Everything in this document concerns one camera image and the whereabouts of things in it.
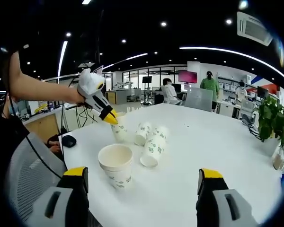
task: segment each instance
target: gray office chair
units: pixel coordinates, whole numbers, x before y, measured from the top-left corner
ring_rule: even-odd
[[[184,106],[199,110],[212,111],[213,91],[191,87],[187,91]]]
[[[254,108],[255,104],[253,102],[243,99],[239,119],[242,119],[243,114],[247,115],[248,117],[253,117]]]
[[[30,133],[28,138],[44,162],[59,176],[63,176],[66,171],[64,163],[34,133]],[[15,212],[26,222],[33,212],[33,203],[49,187],[56,186],[59,180],[43,165],[27,139],[24,139],[10,160],[4,190]]]

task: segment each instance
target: hand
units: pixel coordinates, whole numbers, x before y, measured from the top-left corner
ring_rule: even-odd
[[[48,141],[48,145],[49,146],[58,146],[58,147],[60,147],[59,141]]]
[[[51,152],[53,152],[53,153],[58,153],[58,152],[60,152],[61,151],[61,149],[60,149],[60,147],[58,147],[58,146],[52,146],[51,148],[49,148],[50,150],[51,150]]]

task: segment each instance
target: computer monitor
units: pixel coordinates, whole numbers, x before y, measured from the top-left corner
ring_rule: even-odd
[[[197,73],[189,71],[179,71],[179,82],[197,83]]]
[[[257,96],[259,98],[263,98],[263,99],[266,99],[269,95],[269,91],[263,87],[258,87],[257,88]]]
[[[181,85],[180,84],[171,84],[174,86],[176,92],[181,92]]]
[[[152,78],[152,77],[143,77],[143,78],[142,78],[142,83],[143,83],[143,84],[151,83],[151,78]]]

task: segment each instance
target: tipped-over paper cup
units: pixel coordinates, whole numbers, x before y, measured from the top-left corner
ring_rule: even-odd
[[[128,138],[127,129],[124,126],[124,116],[125,116],[125,113],[123,112],[117,113],[118,124],[111,125],[115,139],[117,142],[120,142],[120,143],[126,141],[126,139]]]
[[[168,129],[166,127],[155,128],[144,146],[144,153],[140,158],[142,165],[146,167],[155,167],[158,165],[161,155],[166,148],[166,137]]]
[[[135,144],[144,146],[149,133],[151,132],[151,124],[149,122],[140,123],[135,136]]]
[[[98,154],[98,160],[113,187],[125,189],[130,185],[133,153],[127,146],[113,144],[104,147]]]

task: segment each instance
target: office desk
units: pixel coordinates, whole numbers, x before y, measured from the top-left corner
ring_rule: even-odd
[[[140,164],[142,147],[134,154],[133,188],[118,193],[107,183],[98,152],[115,143],[105,122],[69,132],[77,145],[64,148],[67,167],[89,168],[89,209],[104,227],[195,227],[200,168],[219,171],[262,221],[281,194],[280,173],[258,149],[261,141],[239,120],[184,106],[159,104],[127,113],[125,126],[135,131],[149,121],[170,130],[168,148],[156,168]]]

